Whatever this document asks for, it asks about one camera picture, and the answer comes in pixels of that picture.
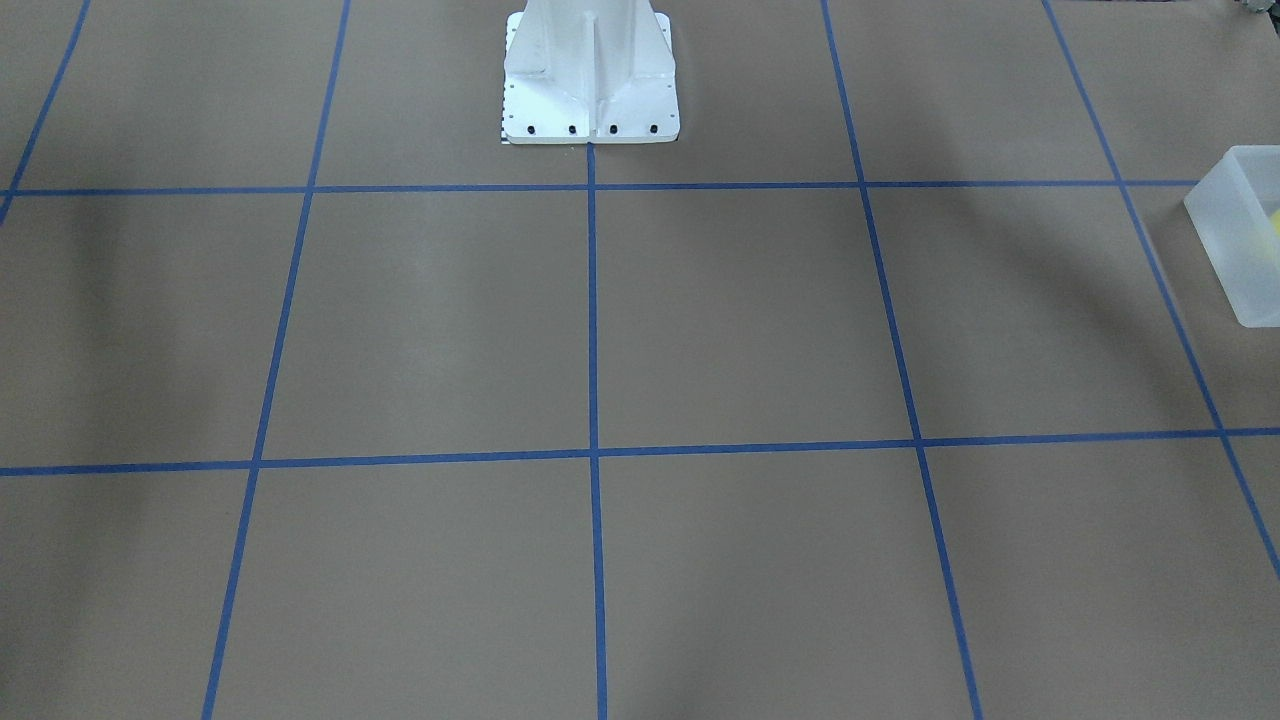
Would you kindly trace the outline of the white pedestal mount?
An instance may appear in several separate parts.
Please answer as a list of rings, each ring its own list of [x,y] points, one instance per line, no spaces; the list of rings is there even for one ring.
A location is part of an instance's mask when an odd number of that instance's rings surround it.
[[[681,135],[671,18],[649,1],[527,1],[506,18],[500,138],[671,143]]]

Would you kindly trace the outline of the translucent white plastic box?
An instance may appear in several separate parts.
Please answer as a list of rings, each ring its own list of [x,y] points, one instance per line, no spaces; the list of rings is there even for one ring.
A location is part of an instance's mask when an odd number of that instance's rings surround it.
[[[1279,146],[1230,147],[1183,200],[1236,318],[1279,325]]]

